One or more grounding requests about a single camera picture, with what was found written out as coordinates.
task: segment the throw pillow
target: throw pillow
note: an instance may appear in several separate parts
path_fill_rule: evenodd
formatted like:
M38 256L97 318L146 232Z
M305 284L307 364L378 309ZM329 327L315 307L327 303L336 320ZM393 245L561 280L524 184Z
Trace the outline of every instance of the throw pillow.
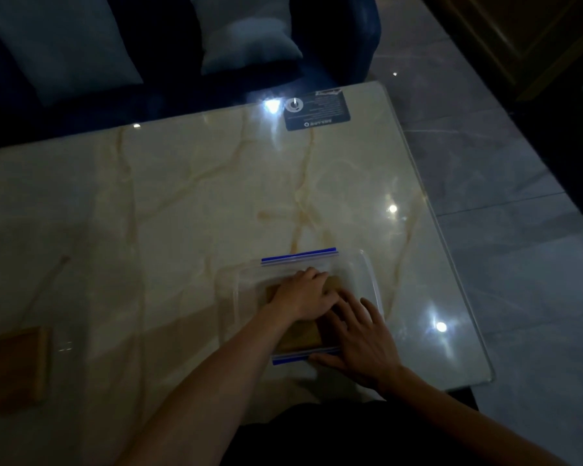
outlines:
M201 25L201 73L302 58L289 0L191 0Z
M0 39L45 106L142 83L106 0L0 0Z

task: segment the plastic container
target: plastic container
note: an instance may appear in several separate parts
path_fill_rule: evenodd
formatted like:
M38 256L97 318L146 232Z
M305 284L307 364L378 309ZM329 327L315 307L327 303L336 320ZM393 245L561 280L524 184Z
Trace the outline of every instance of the plastic container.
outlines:
M282 279L309 266L338 276L344 288L352 291L358 298L367 298L384 315L380 290L367 254L362 250L338 250L333 247L262 258L242 267L237 273L233 292L233 312L237 325L243 325L242 321L246 322L266 303L265 289L268 286L279 284ZM311 353L334 353L338 350L338 347L322 347L300 352L273 353L272 363L279 365L306 360Z

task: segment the person's left hand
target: person's left hand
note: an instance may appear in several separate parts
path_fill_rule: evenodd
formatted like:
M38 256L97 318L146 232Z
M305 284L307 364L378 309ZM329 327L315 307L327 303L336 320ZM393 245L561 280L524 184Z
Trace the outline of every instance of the person's left hand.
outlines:
M269 305L287 313L293 322L315 320L339 301L336 291L322 294L327 278L327 272L318 273L312 266L299 271L281 283Z

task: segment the wooden block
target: wooden block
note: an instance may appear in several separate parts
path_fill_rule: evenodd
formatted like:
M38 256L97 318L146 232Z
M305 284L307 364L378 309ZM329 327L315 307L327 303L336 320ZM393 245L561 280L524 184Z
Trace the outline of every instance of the wooden block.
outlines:
M265 300L267 303L274 299L280 284L273 284L265 288ZM324 283L324 293L331 289L341 289L341 280L338 276L328 276ZM337 337L328 321L299 321L284 333L275 353L300 352L319 347L332 347L337 344Z
M0 414L39 402L46 390L50 331L44 327L0 336Z

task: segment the person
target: person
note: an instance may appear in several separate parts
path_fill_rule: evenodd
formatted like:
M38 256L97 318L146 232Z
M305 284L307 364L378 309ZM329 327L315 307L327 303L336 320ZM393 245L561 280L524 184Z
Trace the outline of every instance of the person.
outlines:
M287 278L271 303L171 392L116 464L565 464L404 367L374 305L347 290L322 294L326 278L315 268ZM332 323L341 353L314 353L310 361L386 402L299 405L269 424L239 428L282 335L295 321L321 316Z

